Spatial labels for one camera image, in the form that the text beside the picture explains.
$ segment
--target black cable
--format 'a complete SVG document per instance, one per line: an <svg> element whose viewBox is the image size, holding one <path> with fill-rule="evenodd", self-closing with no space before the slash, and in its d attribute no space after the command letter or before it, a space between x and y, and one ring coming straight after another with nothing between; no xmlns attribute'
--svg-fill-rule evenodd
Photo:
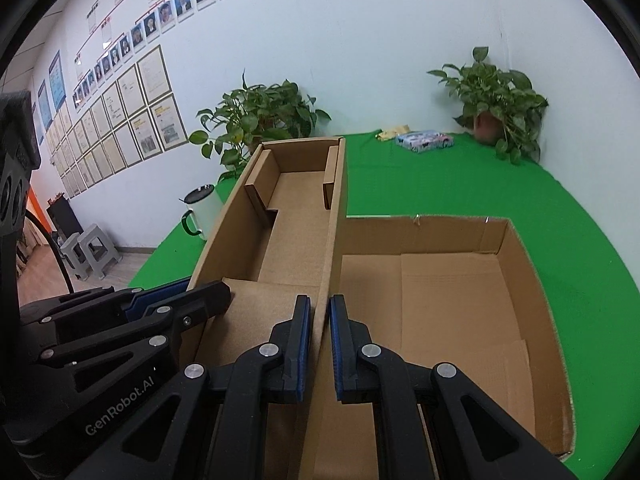
<svg viewBox="0 0 640 480"><path fill-rule="evenodd" d="M69 278L69 273L66 272L65 263L62 261L62 257L60 256L60 250L58 249L58 246L53 241L53 238L51 238L51 235L49 233L47 233L47 230L44 228L44 225L42 225L40 223L40 220L38 220L36 218L36 215L34 215L28 209L25 211L25 215L29 220L31 220L31 222L33 222L33 225L35 225L38 228L38 231L40 231L42 236L44 236L45 239L47 240L47 243L49 244L49 247L51 247L51 250L53 251L53 255L56 257L56 261L58 262L58 266L60 267L60 272L62 272L62 275L65 278L66 288L69 289L69 294L73 294L74 293L74 286L71 284L71 279Z"/></svg>

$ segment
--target cardboard flap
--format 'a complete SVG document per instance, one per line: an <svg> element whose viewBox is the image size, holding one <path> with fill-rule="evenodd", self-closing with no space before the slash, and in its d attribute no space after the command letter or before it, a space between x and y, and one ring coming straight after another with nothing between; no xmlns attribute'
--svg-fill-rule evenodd
<svg viewBox="0 0 640 480"><path fill-rule="evenodd" d="M331 209L331 198L334 195L335 168L338 163L338 146L329 148L329 155L326 158L324 167L324 180L322 181L322 192L324 193L324 208Z"/></svg>

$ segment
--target mug handle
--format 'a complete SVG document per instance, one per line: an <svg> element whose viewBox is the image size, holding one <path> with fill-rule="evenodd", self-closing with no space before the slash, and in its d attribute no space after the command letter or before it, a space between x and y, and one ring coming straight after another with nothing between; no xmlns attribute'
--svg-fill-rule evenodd
<svg viewBox="0 0 640 480"><path fill-rule="evenodd" d="M186 231L188 235L191 236L199 236L202 234L202 231L192 231L189 225L187 224L187 218L192 214L193 211L189 209L184 215L182 215L182 228Z"/></svg>

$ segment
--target plant pot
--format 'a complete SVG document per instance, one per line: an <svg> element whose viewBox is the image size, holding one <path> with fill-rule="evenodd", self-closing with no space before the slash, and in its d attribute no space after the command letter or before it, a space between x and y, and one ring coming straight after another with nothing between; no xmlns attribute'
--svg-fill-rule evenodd
<svg viewBox="0 0 640 480"><path fill-rule="evenodd" d="M474 138L480 144L495 146L499 139L504 138L502 121L490 112L482 112L474 117Z"/></svg>

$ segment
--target blue poster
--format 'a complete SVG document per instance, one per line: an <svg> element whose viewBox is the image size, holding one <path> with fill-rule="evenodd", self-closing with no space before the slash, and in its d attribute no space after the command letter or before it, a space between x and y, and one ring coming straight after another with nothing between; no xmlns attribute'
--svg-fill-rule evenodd
<svg viewBox="0 0 640 480"><path fill-rule="evenodd" d="M62 77L62 63L60 61L60 51L53 58L49 66L49 83L51 84L51 95L53 96L53 105L56 111L60 110L62 103L65 102L65 81Z"/></svg>
<svg viewBox="0 0 640 480"><path fill-rule="evenodd" d="M49 96L47 95L47 87L44 86L44 81L40 85L38 90L38 104L40 105L40 116L42 117L42 124L45 130L48 130L53 122L51 117L51 108L49 108Z"/></svg>

